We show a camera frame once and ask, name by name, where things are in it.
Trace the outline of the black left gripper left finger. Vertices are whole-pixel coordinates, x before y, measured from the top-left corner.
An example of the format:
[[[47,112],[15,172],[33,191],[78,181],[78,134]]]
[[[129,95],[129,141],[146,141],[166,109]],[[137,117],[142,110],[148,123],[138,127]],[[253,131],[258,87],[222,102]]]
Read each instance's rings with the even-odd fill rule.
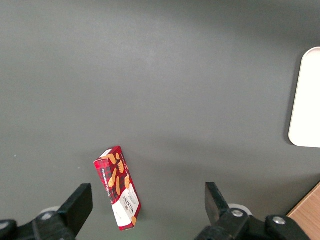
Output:
[[[81,184],[58,210],[39,214],[18,226],[13,219],[0,221],[2,240],[74,240],[93,210],[92,185]]]

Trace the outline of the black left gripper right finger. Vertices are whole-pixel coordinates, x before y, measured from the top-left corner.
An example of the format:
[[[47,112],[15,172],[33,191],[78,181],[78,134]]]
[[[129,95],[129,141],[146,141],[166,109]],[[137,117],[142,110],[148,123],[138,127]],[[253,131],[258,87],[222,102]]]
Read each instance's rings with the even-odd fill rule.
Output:
[[[290,217],[268,215],[260,221],[239,207],[230,207],[214,182],[205,183],[205,210],[210,226],[197,240],[308,240]]]

